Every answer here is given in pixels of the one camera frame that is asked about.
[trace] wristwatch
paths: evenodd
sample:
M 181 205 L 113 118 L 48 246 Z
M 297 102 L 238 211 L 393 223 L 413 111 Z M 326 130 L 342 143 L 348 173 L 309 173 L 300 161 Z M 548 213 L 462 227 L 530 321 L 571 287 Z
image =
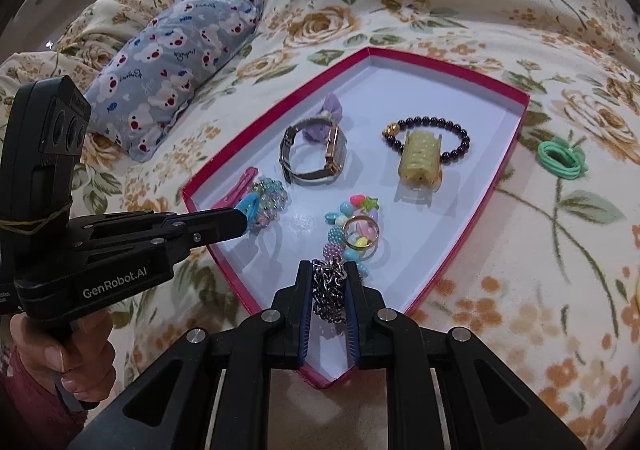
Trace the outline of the wristwatch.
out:
M 289 163 L 291 147 L 293 146 L 296 134 L 304 128 L 312 125 L 327 125 L 331 127 L 331 131 L 329 131 L 329 138 L 326 142 L 326 164 L 324 168 L 315 170 L 314 172 L 294 172 Z M 295 125 L 291 125 L 285 131 L 282 142 L 280 143 L 280 165 L 282 166 L 282 173 L 284 174 L 284 179 L 287 183 L 291 183 L 292 177 L 297 179 L 314 180 L 336 176 L 342 172 L 346 156 L 347 138 L 338 125 L 332 122 L 329 118 L 324 118 L 322 116 L 306 118 L 297 122 Z

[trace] blue pillow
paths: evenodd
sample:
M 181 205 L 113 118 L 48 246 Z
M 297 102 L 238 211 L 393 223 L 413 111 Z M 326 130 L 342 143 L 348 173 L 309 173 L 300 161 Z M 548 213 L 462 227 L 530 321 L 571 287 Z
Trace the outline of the blue pillow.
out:
M 84 95 L 89 131 L 145 161 L 193 93 L 251 38 L 261 0 L 176 0 L 129 40 Z

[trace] bed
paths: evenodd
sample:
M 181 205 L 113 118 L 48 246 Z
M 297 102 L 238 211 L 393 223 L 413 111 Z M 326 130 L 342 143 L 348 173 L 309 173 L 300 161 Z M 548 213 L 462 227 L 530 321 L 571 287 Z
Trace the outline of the bed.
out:
M 20 84 L 68 74 L 85 90 L 173 1 L 98 0 L 53 52 L 11 56 L 0 67 L 0 140 Z M 258 36 L 196 92 L 151 160 L 133 162 L 106 138 L 86 138 L 73 215 L 185 212 L 180 189 L 211 156 L 295 87 L 366 45 L 506 81 L 531 96 L 518 146 L 413 318 L 436 330 L 471 328 L 588 448 L 606 448 L 640 392 L 640 26 L 626 1 L 264 1 Z M 555 136 L 580 143 L 585 177 L 564 181 L 537 164 L 539 143 Z M 172 281 L 112 313 L 112 396 L 187 329 L 218 331 L 246 316 L 205 249 L 176 266 Z M 384 383 L 381 372 L 358 372 L 315 390 L 276 372 L 270 448 L 386 448 Z

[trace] screw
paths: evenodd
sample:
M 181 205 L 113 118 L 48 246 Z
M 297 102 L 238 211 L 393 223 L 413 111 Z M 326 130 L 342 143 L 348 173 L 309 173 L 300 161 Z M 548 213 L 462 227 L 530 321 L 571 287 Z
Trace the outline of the screw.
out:
M 451 330 L 451 336 L 459 342 L 466 342 L 471 338 L 471 331 L 464 327 L 454 327 Z
M 380 318 L 383 322 L 391 322 L 392 320 L 398 318 L 398 313 L 396 313 L 393 309 L 383 307 L 378 311 L 378 318 Z
M 187 341 L 190 344 L 199 344 L 204 340 L 206 334 L 203 329 L 192 329 L 187 333 Z
M 275 309 L 267 309 L 260 315 L 265 322 L 272 323 L 280 320 L 280 312 Z

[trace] hand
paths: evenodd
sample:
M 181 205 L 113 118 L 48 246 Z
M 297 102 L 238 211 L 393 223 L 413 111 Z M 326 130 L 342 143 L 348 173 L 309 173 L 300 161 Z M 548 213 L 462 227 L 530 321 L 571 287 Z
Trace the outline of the hand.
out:
M 59 343 L 28 321 L 25 314 L 11 318 L 11 335 L 25 369 L 52 394 L 56 387 L 52 370 L 62 372 L 62 385 L 81 401 L 108 397 L 116 370 L 115 350 L 108 338 L 113 328 L 106 309 L 78 320 L 78 331 Z

